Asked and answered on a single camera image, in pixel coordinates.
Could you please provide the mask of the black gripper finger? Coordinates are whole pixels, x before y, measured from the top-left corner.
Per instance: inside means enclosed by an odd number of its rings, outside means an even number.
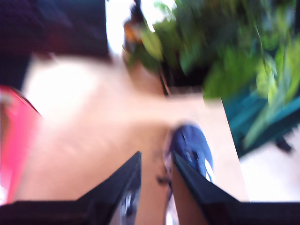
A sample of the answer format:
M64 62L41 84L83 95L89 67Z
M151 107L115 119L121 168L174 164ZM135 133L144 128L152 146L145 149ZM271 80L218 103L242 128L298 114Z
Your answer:
M77 199L94 210L95 225L134 225L141 191L142 154L136 152L109 178Z
M172 154L172 189L181 225L248 225L242 204L209 182L177 153Z

